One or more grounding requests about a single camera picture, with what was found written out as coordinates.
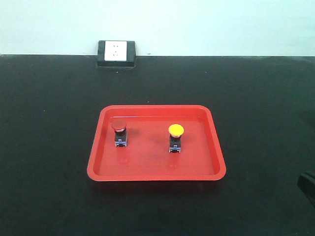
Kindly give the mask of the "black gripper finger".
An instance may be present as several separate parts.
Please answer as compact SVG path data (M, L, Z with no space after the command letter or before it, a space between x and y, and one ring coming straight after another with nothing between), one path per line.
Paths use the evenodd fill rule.
M314 172L303 172L300 174L297 186L310 200L315 200L315 173Z

